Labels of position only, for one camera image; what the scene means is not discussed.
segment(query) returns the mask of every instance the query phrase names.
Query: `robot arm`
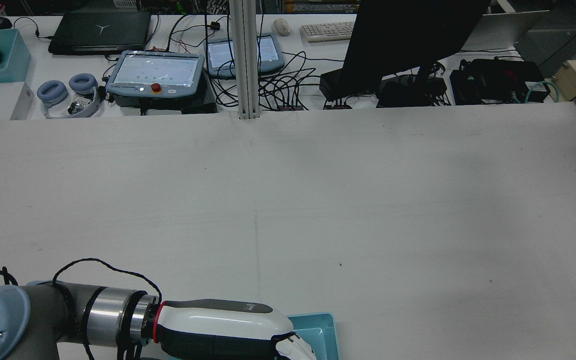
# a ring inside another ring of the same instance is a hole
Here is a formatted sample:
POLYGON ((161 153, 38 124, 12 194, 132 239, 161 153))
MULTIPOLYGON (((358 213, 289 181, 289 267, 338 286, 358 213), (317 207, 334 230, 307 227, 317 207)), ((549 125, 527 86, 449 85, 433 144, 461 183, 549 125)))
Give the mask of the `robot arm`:
POLYGON ((268 305, 155 300, 145 291, 66 282, 0 286, 0 360, 58 360, 57 342, 122 349, 150 339, 183 360, 316 360, 291 321, 268 305))

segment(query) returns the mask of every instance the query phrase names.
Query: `red ring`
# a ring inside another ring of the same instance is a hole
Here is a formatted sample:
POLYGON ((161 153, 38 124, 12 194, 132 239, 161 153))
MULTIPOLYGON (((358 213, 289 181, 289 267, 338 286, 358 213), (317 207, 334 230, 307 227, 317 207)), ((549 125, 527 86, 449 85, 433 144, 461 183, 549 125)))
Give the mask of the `red ring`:
POLYGON ((162 303, 160 303, 159 308, 157 309, 157 315, 155 316, 155 323, 152 326, 152 341, 155 342, 155 344, 158 344, 158 342, 157 342, 157 323, 160 321, 160 314, 162 313, 162 309, 164 308, 165 304, 166 304, 166 301, 163 301, 162 303))

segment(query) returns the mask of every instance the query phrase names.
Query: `blue cable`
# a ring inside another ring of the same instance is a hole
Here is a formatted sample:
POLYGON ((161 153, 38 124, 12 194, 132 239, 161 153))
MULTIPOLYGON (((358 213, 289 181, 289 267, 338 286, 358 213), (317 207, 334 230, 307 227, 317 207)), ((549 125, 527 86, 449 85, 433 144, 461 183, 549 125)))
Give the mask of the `blue cable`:
POLYGON ((553 84, 552 82, 544 80, 544 81, 539 81, 539 82, 535 83, 534 85, 532 85, 532 87, 530 88, 530 90, 528 90, 528 93, 526 94, 526 100, 523 101, 524 104, 528 103, 528 98, 530 98, 530 94, 532 94, 534 89, 537 88, 541 84, 548 84, 551 87, 553 87, 555 89, 555 93, 557 94, 557 98, 555 99, 555 103, 560 102, 560 89, 557 87, 557 85, 553 84))

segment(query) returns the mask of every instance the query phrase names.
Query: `laptop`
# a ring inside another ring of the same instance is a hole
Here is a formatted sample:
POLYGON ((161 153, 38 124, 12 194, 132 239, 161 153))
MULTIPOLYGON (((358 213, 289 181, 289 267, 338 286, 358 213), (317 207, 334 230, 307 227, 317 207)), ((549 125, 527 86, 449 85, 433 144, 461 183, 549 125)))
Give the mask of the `laptop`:
POLYGON ((544 10, 484 14, 470 34, 470 37, 468 37, 462 50, 512 48, 548 12, 548 10, 544 10))
POLYGON ((144 50, 149 12, 66 13, 48 52, 55 55, 110 55, 144 50))

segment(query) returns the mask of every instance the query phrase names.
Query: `headphones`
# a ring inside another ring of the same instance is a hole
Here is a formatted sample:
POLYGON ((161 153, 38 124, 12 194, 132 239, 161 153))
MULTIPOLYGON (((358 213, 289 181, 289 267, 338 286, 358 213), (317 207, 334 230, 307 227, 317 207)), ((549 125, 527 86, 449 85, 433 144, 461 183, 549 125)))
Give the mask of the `headphones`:
POLYGON ((37 98, 41 100, 41 112, 46 119, 90 117, 99 109, 101 100, 97 89, 97 79, 93 75, 89 73, 74 75, 70 78, 68 86, 80 96, 74 97, 73 102, 68 107, 68 115, 61 117, 51 116, 49 109, 64 101, 68 96, 66 85, 59 80, 50 80, 39 86, 37 98))

